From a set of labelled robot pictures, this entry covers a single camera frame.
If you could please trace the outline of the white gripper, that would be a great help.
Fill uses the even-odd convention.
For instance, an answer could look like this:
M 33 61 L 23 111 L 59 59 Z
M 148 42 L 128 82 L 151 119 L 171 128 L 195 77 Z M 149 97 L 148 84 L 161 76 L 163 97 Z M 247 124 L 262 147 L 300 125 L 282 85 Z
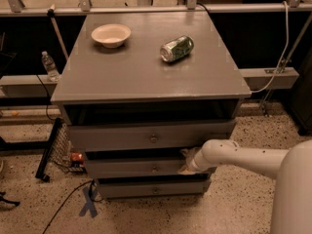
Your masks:
M 202 173 L 211 166 L 211 164 L 205 159 L 200 148 L 183 148 L 180 150 L 180 153 L 188 162 L 188 167 L 182 166 L 177 171 L 179 175 L 194 175 L 194 173 Z

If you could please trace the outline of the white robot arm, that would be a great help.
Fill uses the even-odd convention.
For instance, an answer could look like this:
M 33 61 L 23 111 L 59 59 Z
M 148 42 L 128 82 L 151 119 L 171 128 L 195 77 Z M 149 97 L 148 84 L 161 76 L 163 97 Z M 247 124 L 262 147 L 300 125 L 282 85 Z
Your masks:
M 196 175 L 233 165 L 276 181 L 270 234 L 312 234 L 312 140 L 289 149 L 241 147 L 230 139 L 211 139 L 181 151 L 178 172 Z

